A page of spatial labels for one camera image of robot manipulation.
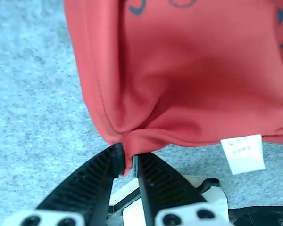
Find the clothing label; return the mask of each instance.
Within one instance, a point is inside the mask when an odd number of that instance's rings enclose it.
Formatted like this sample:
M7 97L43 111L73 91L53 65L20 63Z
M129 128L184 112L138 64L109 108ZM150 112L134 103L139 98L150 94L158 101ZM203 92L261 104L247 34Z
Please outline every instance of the clothing label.
M232 174L264 170L262 136L260 134L221 140Z

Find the robotic hand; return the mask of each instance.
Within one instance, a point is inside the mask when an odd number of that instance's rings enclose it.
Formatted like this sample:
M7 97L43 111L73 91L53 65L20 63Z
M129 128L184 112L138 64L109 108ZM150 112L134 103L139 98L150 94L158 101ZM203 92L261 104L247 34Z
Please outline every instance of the robotic hand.
M231 226L199 190L153 153L136 157L147 226ZM35 210L21 211L2 226L104 226L114 178L125 170L121 144L87 161Z

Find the black bolt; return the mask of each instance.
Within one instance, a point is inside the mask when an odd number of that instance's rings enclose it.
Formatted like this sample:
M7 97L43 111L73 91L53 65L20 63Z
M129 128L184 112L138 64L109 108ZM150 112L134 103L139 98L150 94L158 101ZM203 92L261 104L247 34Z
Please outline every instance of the black bolt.
M205 209L197 211L197 216L200 219L213 219L215 217L214 213Z
M41 218L39 216L29 216L22 222L21 226L38 226L40 221Z
M75 220L71 219L71 218L65 218L63 220L61 220L57 226L75 226Z
M167 214L163 218L163 223L165 226L176 226L181 224L179 216L175 214Z

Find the floor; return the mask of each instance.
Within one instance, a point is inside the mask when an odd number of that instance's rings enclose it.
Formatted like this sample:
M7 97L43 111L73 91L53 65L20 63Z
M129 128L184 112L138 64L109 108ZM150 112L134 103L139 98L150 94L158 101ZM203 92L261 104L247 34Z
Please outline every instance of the floor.
M0 223L107 146L82 101L62 0L0 0ZM219 145L156 153L183 174L219 178L229 208L283 205L283 145L264 144L266 170L236 176Z

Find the red shirt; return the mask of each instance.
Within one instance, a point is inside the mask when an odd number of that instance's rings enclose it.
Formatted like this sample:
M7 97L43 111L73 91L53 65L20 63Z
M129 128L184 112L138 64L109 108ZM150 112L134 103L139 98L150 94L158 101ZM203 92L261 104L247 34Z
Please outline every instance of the red shirt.
M283 0L64 0L83 98L132 156L283 143Z

